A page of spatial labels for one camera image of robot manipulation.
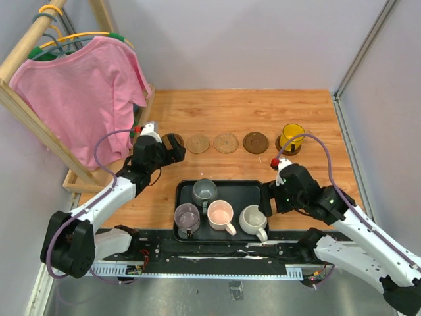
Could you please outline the grey ceramic mug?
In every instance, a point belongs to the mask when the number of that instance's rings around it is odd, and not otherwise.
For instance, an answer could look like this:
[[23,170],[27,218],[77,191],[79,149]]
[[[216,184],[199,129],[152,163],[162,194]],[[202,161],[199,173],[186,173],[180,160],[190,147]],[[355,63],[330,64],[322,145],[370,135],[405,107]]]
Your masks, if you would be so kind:
[[206,215],[209,205],[218,198],[216,184],[209,179],[198,180],[193,185],[192,197],[194,203],[200,206],[203,214]]

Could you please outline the cream ceramic mug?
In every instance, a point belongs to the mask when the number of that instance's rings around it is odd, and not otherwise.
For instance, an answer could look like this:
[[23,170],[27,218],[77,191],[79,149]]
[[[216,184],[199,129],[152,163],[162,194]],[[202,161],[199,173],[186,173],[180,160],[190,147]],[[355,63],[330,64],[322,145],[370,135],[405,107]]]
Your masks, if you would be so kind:
[[257,205],[249,205],[241,212],[239,224],[245,233],[256,236],[261,242],[268,240],[268,233],[266,232],[268,219],[264,213],[259,211]]

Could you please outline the woven rattan coaster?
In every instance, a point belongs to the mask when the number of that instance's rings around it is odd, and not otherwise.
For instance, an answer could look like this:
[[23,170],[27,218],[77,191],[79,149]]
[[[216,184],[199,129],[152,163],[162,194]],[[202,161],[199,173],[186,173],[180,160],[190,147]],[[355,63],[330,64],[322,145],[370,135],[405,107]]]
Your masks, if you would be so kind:
[[232,133],[221,133],[213,141],[214,148],[223,154],[230,154],[237,150],[239,141]]
[[195,134],[187,140],[187,149],[194,154],[206,152],[209,146],[210,140],[202,134]]

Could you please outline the brown wooden coaster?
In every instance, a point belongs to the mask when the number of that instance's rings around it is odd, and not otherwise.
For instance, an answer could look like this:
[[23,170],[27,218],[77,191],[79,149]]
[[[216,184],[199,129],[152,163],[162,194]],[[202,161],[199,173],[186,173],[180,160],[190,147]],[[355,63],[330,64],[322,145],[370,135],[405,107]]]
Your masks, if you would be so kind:
[[[170,135],[170,133],[167,133],[167,134],[165,134],[165,135],[163,135],[163,136],[161,136],[161,140],[165,143],[165,144],[168,144],[168,145],[170,145],[170,142],[169,142],[169,139],[168,139],[168,136]],[[179,135],[179,134],[176,134],[176,133],[172,133],[172,135],[175,137],[175,139],[176,139],[176,141],[181,145],[181,146],[184,146],[184,140],[183,140],[183,138]]]
[[[279,151],[279,150],[281,150],[281,145],[280,145],[280,138],[281,138],[281,136],[279,135],[277,138],[276,138],[276,140],[275,140],[275,147],[276,147],[276,149],[277,149],[277,151]],[[295,151],[283,151],[283,155],[285,155],[285,156],[294,156],[294,155],[297,155],[300,151],[301,151],[301,148],[302,148],[302,145],[300,145],[299,147],[297,147],[296,149],[295,149]]]
[[243,138],[244,149],[252,154],[264,153],[268,146],[268,138],[260,132],[250,132]]

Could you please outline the pink ceramic mug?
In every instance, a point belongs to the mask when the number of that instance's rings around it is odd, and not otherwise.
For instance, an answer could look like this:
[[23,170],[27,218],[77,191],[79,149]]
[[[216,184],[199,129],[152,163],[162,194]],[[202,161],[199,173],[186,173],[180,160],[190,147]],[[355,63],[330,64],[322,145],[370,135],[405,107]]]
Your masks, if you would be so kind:
[[216,200],[207,209],[207,218],[211,228],[216,231],[226,231],[231,236],[237,234],[232,224],[233,217],[234,210],[227,201]]

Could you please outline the yellow glass mug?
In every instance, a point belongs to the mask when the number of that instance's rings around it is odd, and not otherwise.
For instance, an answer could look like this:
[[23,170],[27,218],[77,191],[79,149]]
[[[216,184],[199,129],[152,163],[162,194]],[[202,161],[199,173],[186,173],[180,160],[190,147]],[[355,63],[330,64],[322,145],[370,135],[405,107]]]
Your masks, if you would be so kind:
[[297,147],[299,147],[303,140],[304,136],[302,136],[305,133],[305,129],[295,123],[287,124],[283,127],[281,138],[280,138],[280,145],[281,147],[284,147],[286,143],[290,140],[290,142],[284,149],[284,151],[295,151]]

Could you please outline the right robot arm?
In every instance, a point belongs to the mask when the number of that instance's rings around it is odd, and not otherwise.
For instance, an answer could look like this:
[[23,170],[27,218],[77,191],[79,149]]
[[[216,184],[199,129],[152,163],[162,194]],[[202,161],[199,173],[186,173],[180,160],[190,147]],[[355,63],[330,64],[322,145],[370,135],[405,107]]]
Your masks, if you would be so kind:
[[420,312],[420,256],[412,253],[374,223],[344,191],[321,187],[308,170],[287,159],[271,162],[276,178],[262,186],[259,209],[272,214],[304,211],[336,228],[358,247],[340,245],[326,233],[310,228],[299,240],[298,255],[305,263],[317,259],[361,278],[377,289],[384,300],[403,315]]

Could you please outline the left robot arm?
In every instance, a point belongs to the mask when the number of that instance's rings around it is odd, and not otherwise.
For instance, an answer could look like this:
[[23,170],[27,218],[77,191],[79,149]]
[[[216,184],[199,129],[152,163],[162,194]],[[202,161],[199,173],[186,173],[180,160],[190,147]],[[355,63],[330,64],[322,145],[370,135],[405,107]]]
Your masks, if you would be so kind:
[[114,228],[97,235],[102,224],[121,206],[152,186],[155,171],[184,160],[186,150],[175,134],[163,138],[151,132],[140,135],[134,151],[112,181],[96,196],[71,212],[56,211],[49,219],[40,259],[55,279],[83,277],[93,263],[114,253],[136,259],[141,244],[133,232]]

